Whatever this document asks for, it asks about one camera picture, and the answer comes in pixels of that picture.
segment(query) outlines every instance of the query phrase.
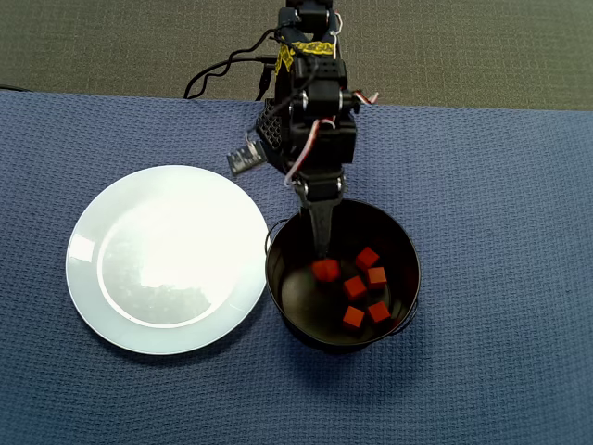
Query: orange cube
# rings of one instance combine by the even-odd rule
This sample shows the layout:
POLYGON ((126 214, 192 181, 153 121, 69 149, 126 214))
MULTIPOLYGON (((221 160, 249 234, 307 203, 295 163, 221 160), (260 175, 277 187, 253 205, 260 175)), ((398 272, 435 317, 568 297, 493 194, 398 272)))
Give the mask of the orange cube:
POLYGON ((311 265, 311 270, 319 281, 330 283, 340 277, 340 263, 336 260, 315 261, 311 265))
POLYGON ((363 297, 367 293, 367 288, 360 277, 355 276, 344 283, 344 292, 346 292, 348 300, 354 301, 363 297))
POLYGON ((383 289, 387 285, 387 277, 383 267, 372 267, 367 271, 367 283, 369 289, 383 289))
POLYGON ((379 255, 374 253, 371 248, 365 248, 359 256, 356 257, 356 267, 366 272, 371 266, 379 261, 379 255))
POLYGON ((383 301, 379 301, 376 304, 372 304, 371 306, 369 306, 367 311, 369 312, 369 315, 371 316, 375 324, 381 323, 382 321, 391 318, 391 313, 389 313, 389 309, 387 309, 387 306, 383 301))
POLYGON ((348 306, 348 309, 346 309, 346 314, 342 319, 342 324, 346 329, 357 330, 358 328, 360 328, 363 318, 363 311, 361 311, 360 309, 353 308, 352 306, 348 306))

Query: plate rim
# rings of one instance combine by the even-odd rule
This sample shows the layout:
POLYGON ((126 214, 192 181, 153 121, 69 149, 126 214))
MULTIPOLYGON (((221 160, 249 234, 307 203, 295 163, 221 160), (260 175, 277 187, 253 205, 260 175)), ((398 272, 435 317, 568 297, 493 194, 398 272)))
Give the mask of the plate rim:
MULTIPOLYGON (((105 341, 109 342, 110 344, 117 346, 119 348, 122 348, 124 350, 128 350, 130 352, 134 352, 134 353, 139 353, 139 354, 144 354, 144 355, 152 355, 152 356, 166 356, 166 355, 178 355, 178 354, 184 354, 187 352, 191 352, 193 350, 199 350, 202 348, 205 348, 208 345, 211 345, 212 343, 215 343, 216 341, 220 340, 221 338, 227 336, 228 334, 230 334, 238 325, 240 325, 248 316, 249 314, 253 311, 253 309, 257 306, 259 300, 261 299, 261 296, 263 295, 264 290, 266 289, 266 283, 267 280, 265 278, 265 257, 263 259, 263 262, 261 263, 261 275, 263 277, 263 281, 261 283, 261 289, 259 289, 258 292, 258 296, 253 300, 253 303, 244 310, 244 314, 243 316, 237 318, 237 320, 229 326, 228 329, 224 330, 224 332, 220 333, 219 335, 208 339, 206 342, 199 342, 198 346, 192 346, 192 347, 188 347, 188 348, 181 348, 179 350, 163 350, 163 351, 152 351, 152 350, 143 350, 142 348, 135 348, 135 347, 131 347, 125 344, 122 344, 120 342, 116 342, 111 338, 108 338, 106 335, 104 335, 102 332, 100 332, 90 321, 89 319, 85 316, 85 314, 82 312, 81 308, 79 307, 79 304, 77 304, 76 299, 74 298, 73 292, 72 292, 72 288, 70 285, 70 279, 69 279, 69 253, 70 253, 70 247, 72 244, 72 239, 74 238, 74 236, 77 234, 77 228, 79 227, 79 223, 82 220, 82 218, 84 217, 84 215, 87 213, 87 211, 89 211, 89 209, 93 206, 93 204, 99 199, 99 197, 106 192, 109 188, 115 186, 117 183, 124 181, 126 179, 129 179, 130 177, 139 174, 139 173, 145 173, 145 172, 149 172, 149 171, 154 171, 154 170, 165 170, 165 169, 176 169, 176 168, 183 168, 186 170, 194 170, 197 172, 205 172, 207 174, 212 174, 215 175, 217 177, 219 177, 220 179, 224 180, 225 182, 227 182, 228 184, 231 184, 235 190, 241 192, 246 198, 249 199, 249 201, 253 204, 253 206, 255 207, 255 209, 258 210, 259 216, 261 217, 261 220, 263 222, 263 226, 265 226, 266 232, 268 230, 268 225, 266 223, 266 220, 263 216, 263 214, 261 213, 261 210, 259 209, 258 205, 255 203, 255 201, 252 199, 252 197, 243 189, 241 188, 239 185, 237 185, 235 182, 231 181, 230 179, 222 176, 221 174, 218 174, 216 172, 210 171, 210 170, 206 170, 206 169, 202 169, 200 167, 194 167, 194 166, 189 166, 189 165, 182 165, 182 164, 164 164, 164 165, 157 165, 157 166, 153 166, 153 167, 148 167, 142 170, 138 170, 135 172, 131 172, 125 176, 120 177, 117 181, 109 184, 107 187, 105 187, 104 189, 102 189, 90 202, 89 204, 85 207, 84 211, 80 214, 80 216, 78 217, 76 223, 74 224, 74 227, 72 228, 72 231, 70 233, 69 236, 69 242, 68 242, 68 246, 66 249, 66 259, 65 259, 65 264, 64 264, 64 269, 65 269, 65 275, 66 275, 66 284, 68 287, 68 291, 69 291, 69 296, 70 299, 72 300, 72 303, 74 304, 74 307, 76 308, 77 313, 81 316, 81 318, 84 320, 84 322, 86 323, 86 325, 88 327, 91 328, 91 330, 93 330, 96 334, 98 334, 101 338, 103 338, 105 341)), ((218 311, 223 305, 220 305, 220 307, 218 307, 216 310, 214 310, 214 312, 218 311)), ((117 317, 121 317, 122 319, 126 320, 125 317, 121 316, 120 314, 118 314, 115 309, 110 308, 111 312, 117 316, 117 317)), ((135 322, 132 322, 130 320, 127 320, 127 323, 133 324, 133 325, 138 325, 135 322)), ((149 326, 144 326, 145 328, 148 329, 157 329, 155 327, 149 327, 149 326)))

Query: wire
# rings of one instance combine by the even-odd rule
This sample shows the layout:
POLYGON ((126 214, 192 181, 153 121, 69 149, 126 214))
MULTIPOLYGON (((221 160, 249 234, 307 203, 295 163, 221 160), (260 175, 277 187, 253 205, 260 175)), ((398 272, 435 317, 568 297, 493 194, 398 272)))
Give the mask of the wire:
POLYGON ((256 102, 259 102, 261 100, 261 98, 263 97, 263 95, 266 94, 266 90, 259 90, 259 94, 258 97, 256 97, 256 102))
POLYGON ((342 27, 344 26, 344 21, 342 20, 342 16, 338 12, 335 13, 335 16, 340 20, 340 27, 336 31, 331 31, 330 34, 334 37, 334 58, 337 58, 337 36, 340 32, 342 32, 342 27))
POLYGON ((31 92, 31 90, 28 90, 26 88, 20 88, 19 86, 13 86, 13 85, 4 85, 2 83, 0 83, 0 90, 23 91, 23 92, 27 92, 27 93, 31 92))
POLYGON ((297 48, 296 46, 294 46, 293 44, 290 44, 288 42, 285 42, 284 40, 282 40, 280 37, 274 35, 273 37, 271 37, 272 40, 275 40, 276 42, 286 45, 288 46, 290 49, 292 49, 293 51, 295 51, 296 53, 299 53, 302 56, 308 57, 309 59, 313 60, 313 68, 311 69, 311 74, 309 75, 309 77, 307 78, 307 80, 305 81, 305 83, 303 83, 300 88, 298 88, 293 94, 291 94, 289 97, 285 98, 280 104, 276 105, 274 108, 272 108, 267 114, 265 114, 261 120, 259 122, 256 122, 256 124, 251 127, 249 130, 247 130, 247 139, 248 139, 248 135, 253 132, 256 127, 262 126, 265 122, 269 121, 271 118, 273 118, 276 114, 278 114, 280 111, 282 111, 285 107, 288 106, 288 104, 290 104, 293 100, 295 100, 297 97, 300 96, 300 94, 305 91, 309 85, 311 85, 313 83, 313 81, 315 80, 315 76, 317 75, 317 71, 319 70, 319 60, 317 59, 317 56, 314 56, 312 54, 307 54, 304 53, 303 51, 301 51, 299 48, 297 48))
MULTIPOLYGON (((238 57, 238 58, 234 58, 231 63, 238 63, 238 62, 261 62, 261 63, 264 63, 263 60, 261 60, 261 57, 238 57)), ((183 94, 183 98, 184 99, 193 99, 194 96, 189 97, 189 92, 191 91, 192 87, 194 86, 194 83, 196 83, 200 77, 204 76, 205 74, 208 74, 209 72, 215 70, 216 68, 220 68, 223 65, 226 65, 227 63, 229 63, 228 59, 223 60, 222 62, 219 62, 219 63, 215 63, 214 65, 207 67, 205 70, 201 70, 187 84, 187 87, 185 88, 185 93, 183 94)))
POLYGON ((307 143, 301 150, 300 155, 298 155, 298 158, 296 158, 296 161, 293 164, 293 166, 290 168, 290 170, 284 177, 284 185, 285 186, 288 187, 293 182, 293 176, 295 175, 296 172, 298 172, 298 169, 300 169, 300 166, 303 164, 303 162, 305 162, 305 159, 307 158, 311 149, 313 148, 313 144, 315 143, 315 139, 317 138, 317 133, 319 132, 320 124, 321 124, 321 121, 319 119, 317 119, 311 125, 311 131, 309 132, 309 137, 307 138, 307 143))
POLYGON ((379 93, 375 93, 371 97, 365 97, 360 91, 355 91, 354 95, 359 99, 360 102, 366 105, 375 105, 377 103, 377 99, 379 98, 379 93))
POLYGON ((212 74, 212 73, 210 73, 210 71, 215 70, 216 68, 205 69, 205 72, 207 72, 208 74, 206 74, 206 77, 204 78, 204 82, 202 83, 202 89, 200 90, 200 92, 197 95, 189 95, 189 92, 192 89, 192 86, 197 81, 197 79, 199 79, 200 77, 202 77, 202 75, 204 75, 204 71, 202 71, 201 73, 197 74, 195 76, 195 78, 192 79, 187 84, 187 87, 185 87, 185 94, 183 95, 183 98, 184 99, 196 99, 196 98, 202 96, 204 94, 204 92, 206 91, 206 86, 208 84, 208 78, 209 77, 222 77, 222 76, 225 76, 226 73, 229 72, 229 69, 231 68, 231 64, 233 63, 233 58, 237 54, 252 53, 252 52, 254 52, 256 49, 258 49, 261 46, 261 44, 263 44, 263 42, 266 40, 266 37, 268 37, 268 35, 270 35, 273 32, 277 32, 280 28, 281 27, 271 28, 271 29, 265 31, 261 35, 261 37, 259 37, 259 40, 256 42, 256 44, 254 44, 253 46, 251 46, 248 49, 237 49, 236 51, 233 51, 226 62, 223 62, 223 63, 221 63, 220 65, 218 65, 216 67, 216 68, 218 68, 218 67, 220 67, 222 65, 226 65, 226 67, 224 68, 224 70, 222 70, 221 72, 216 72, 216 73, 212 74))

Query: gray carpet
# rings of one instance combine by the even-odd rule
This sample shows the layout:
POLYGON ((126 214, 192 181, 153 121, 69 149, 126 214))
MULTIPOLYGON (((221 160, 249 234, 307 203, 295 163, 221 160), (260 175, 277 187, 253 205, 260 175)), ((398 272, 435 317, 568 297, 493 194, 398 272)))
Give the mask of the gray carpet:
MULTIPOLYGON (((179 97, 251 46, 284 0, 0 0, 0 83, 179 97)), ((336 0, 352 86, 382 103, 593 109, 591 0, 336 0)), ((266 44, 262 53, 274 54, 266 44)), ((253 98, 259 64, 208 98, 253 98)))

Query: blue fabric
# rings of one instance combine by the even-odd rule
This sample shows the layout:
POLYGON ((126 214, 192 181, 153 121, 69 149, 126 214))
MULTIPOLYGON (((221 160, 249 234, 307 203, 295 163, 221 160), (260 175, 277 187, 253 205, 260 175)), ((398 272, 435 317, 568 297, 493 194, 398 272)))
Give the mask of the blue fabric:
MULTIPOLYGON (((348 196, 393 215, 423 267, 400 335, 308 349, 266 291, 183 356, 101 340, 64 276, 79 215, 160 164, 229 176, 260 104, 0 94, 0 443, 590 444, 593 113, 366 107, 348 196)), ((236 182, 297 210, 266 166, 236 182)))

